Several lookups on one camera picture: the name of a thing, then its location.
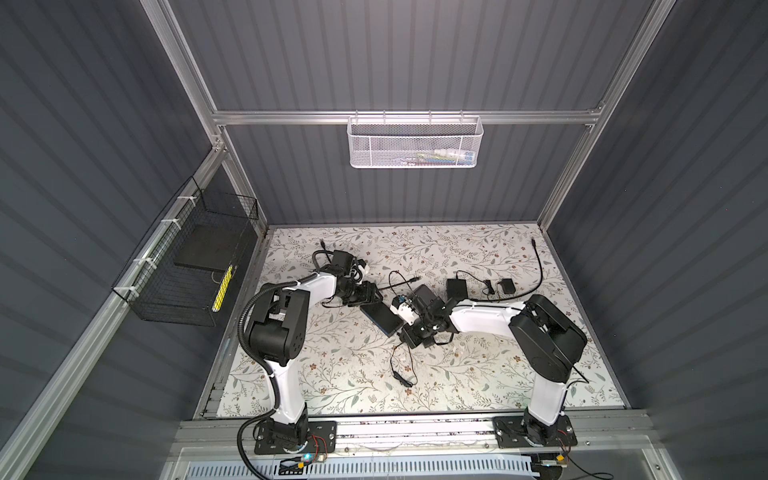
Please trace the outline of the black network switch box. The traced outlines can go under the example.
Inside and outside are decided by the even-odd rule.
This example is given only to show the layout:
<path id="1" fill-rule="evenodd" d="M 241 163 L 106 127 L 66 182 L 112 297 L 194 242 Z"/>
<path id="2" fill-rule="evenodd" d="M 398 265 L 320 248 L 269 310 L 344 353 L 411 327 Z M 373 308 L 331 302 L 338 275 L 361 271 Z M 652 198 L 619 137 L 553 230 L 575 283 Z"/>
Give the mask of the black network switch box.
<path id="1" fill-rule="evenodd" d="M 461 278 L 448 278 L 446 280 L 446 294 L 451 301 L 462 301 L 469 298 L 467 282 Z"/>

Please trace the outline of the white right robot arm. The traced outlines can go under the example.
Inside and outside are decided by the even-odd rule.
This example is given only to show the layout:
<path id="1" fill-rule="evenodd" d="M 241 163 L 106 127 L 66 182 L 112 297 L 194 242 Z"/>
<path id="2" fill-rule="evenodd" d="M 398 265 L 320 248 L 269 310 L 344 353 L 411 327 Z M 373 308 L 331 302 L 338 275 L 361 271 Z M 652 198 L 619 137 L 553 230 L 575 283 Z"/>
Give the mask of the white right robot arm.
<path id="1" fill-rule="evenodd" d="M 533 390 L 518 430 L 534 445 L 555 440 L 567 419 L 564 402 L 571 373 L 587 345 L 587 337 L 552 301 L 540 294 L 526 301 L 448 300 L 425 285 L 397 296 L 390 311 L 403 325 L 402 342 L 413 349 L 437 343 L 435 336 L 483 333 L 513 339 L 534 372 Z"/>

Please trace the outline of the black power adapter with cable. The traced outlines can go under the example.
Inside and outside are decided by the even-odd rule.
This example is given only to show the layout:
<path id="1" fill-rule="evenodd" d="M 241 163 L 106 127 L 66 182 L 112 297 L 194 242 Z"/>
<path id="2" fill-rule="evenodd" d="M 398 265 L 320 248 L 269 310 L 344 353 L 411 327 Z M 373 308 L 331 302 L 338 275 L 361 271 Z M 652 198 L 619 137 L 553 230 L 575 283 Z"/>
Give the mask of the black power adapter with cable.
<path id="1" fill-rule="evenodd" d="M 514 295 L 517 293 L 517 288 L 514 281 L 511 278 L 503 278 L 496 282 L 490 279 L 480 279 L 471 272 L 465 270 L 457 270 L 455 272 L 457 279 L 469 278 L 483 285 L 482 293 L 485 296 L 494 296 L 497 294 Z"/>

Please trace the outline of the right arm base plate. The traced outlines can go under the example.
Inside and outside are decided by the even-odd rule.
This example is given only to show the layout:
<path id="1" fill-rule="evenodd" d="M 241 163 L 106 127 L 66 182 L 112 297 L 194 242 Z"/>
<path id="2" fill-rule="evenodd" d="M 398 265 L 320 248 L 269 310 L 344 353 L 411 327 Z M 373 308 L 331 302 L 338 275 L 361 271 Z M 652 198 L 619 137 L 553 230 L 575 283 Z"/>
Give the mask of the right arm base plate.
<path id="1" fill-rule="evenodd" d="M 578 439 L 570 418 L 558 415 L 555 423 L 545 425 L 525 412 L 522 415 L 503 415 L 492 418 L 497 444 L 501 448 L 574 447 Z"/>

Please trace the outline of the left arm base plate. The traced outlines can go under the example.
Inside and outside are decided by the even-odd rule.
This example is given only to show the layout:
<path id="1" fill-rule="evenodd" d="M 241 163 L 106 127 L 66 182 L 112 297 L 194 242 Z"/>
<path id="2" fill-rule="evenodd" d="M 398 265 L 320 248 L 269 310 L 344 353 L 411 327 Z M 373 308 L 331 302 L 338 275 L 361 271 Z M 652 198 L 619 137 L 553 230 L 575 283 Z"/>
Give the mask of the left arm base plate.
<path id="1" fill-rule="evenodd" d="M 302 421 L 281 424 L 271 419 L 255 428 L 256 455 L 333 453 L 338 424 L 334 421 Z"/>

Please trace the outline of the small black adapter with cable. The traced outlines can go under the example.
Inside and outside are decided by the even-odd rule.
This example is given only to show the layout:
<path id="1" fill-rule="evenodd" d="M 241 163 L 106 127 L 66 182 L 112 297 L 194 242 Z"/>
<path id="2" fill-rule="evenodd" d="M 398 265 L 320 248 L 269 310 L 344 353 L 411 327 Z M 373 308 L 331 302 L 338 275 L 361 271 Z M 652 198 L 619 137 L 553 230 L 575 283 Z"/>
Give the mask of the small black adapter with cable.
<path id="1" fill-rule="evenodd" d="M 393 347 L 389 356 L 389 367 L 392 377 L 405 389 L 412 389 L 418 384 L 413 355 L 404 342 L 399 342 Z"/>

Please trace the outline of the long black power brick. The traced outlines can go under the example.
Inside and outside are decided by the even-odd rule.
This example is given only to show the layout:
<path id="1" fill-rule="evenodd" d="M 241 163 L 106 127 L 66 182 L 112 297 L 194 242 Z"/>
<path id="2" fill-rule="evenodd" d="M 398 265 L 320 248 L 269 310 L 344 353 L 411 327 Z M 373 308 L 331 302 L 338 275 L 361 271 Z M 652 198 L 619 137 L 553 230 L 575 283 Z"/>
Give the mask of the long black power brick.
<path id="1" fill-rule="evenodd" d="M 387 337 L 392 337 L 403 325 L 403 319 L 383 302 L 360 306 L 362 313 Z"/>

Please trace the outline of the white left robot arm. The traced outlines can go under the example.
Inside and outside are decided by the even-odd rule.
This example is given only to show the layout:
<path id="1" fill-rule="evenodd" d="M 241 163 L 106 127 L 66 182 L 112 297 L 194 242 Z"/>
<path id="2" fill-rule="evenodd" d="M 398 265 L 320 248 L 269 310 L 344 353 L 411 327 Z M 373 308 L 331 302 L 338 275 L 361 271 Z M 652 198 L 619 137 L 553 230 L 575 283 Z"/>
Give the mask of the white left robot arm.
<path id="1" fill-rule="evenodd" d="M 380 299 L 375 285 L 365 279 L 365 260 L 321 248 L 312 253 L 312 261 L 314 269 L 303 278 L 264 284 L 246 302 L 237 322 L 241 349 L 264 370 L 270 386 L 270 409 L 246 420 L 236 434 L 238 454 L 258 479 L 266 476 L 251 462 L 243 443 L 249 426 L 266 426 L 281 448 L 299 448 L 310 436 L 308 407 L 294 365 L 306 340 L 310 308 L 334 298 L 343 307 Z"/>

